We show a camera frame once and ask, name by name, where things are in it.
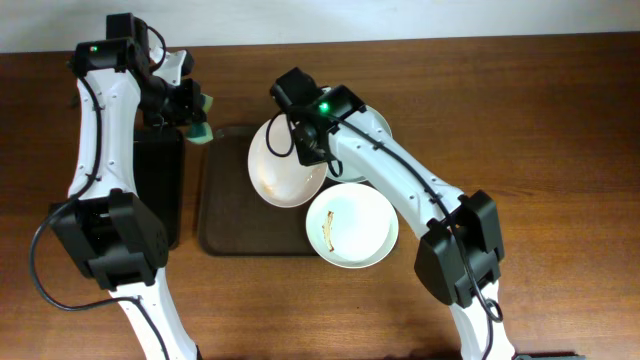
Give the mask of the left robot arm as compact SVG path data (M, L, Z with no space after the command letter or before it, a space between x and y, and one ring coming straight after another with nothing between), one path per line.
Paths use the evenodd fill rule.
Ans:
M147 358L198 359L168 287L167 227L138 195L134 127L142 113L159 131L187 125L194 142L208 142L212 100L188 76L188 51L151 48L132 35L79 44L70 67L81 102L78 159L67 201L43 224L108 292L90 306L119 305Z

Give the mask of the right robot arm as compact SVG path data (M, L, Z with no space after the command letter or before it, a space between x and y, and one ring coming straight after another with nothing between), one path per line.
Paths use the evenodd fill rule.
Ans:
M306 86L276 100L292 121L302 164L336 161L357 172L410 226L419 241L414 271L449 308L462 358L515 358L498 303L505 251L496 203L481 190L466 195L427 170L343 85Z

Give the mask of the green yellow sponge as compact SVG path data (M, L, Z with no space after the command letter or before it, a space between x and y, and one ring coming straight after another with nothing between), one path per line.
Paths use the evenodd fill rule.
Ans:
M191 127L186 132L186 139L196 145L203 145L213 140L213 132L207 121L207 114L212 107L213 98L201 94L201 106L197 113L198 118L192 121Z

